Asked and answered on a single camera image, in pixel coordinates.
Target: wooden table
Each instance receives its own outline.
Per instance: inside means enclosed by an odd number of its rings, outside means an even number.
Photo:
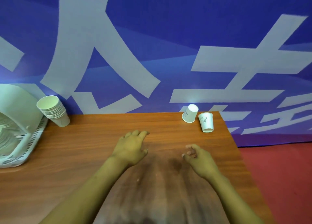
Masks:
[[[64,128],[49,122],[26,164],[0,170],[0,223],[38,223],[135,129],[150,131],[149,154],[117,181],[94,223],[228,223],[211,186],[181,158],[191,143],[208,150],[242,198],[274,223],[219,112],[213,115],[212,133],[181,113],[75,115]]]

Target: blue backdrop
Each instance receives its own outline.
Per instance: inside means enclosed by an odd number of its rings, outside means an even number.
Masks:
[[[311,0],[0,0],[0,83],[74,114],[195,103],[238,146],[312,141],[310,15]]]

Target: red carpet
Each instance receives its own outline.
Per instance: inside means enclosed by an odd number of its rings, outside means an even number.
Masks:
[[[278,224],[312,223],[312,143],[240,148]]]

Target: forearm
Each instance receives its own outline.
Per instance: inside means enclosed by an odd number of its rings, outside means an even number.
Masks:
[[[209,179],[209,183],[220,198],[231,224],[263,224],[262,220],[244,202],[225,176],[218,173]]]
[[[56,206],[41,224],[93,223],[111,187],[125,170],[125,164],[114,157],[109,157],[82,187]]]

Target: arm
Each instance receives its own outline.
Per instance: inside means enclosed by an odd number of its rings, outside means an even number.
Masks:
[[[124,171],[148,153],[141,150],[146,131],[129,132],[121,137],[113,154],[82,187],[57,205],[40,224],[91,224],[112,186]]]
[[[190,151],[182,154],[200,177],[207,180],[216,191],[231,224],[263,224],[263,221],[244,202],[230,181],[223,176],[210,153],[198,145],[187,145]]]

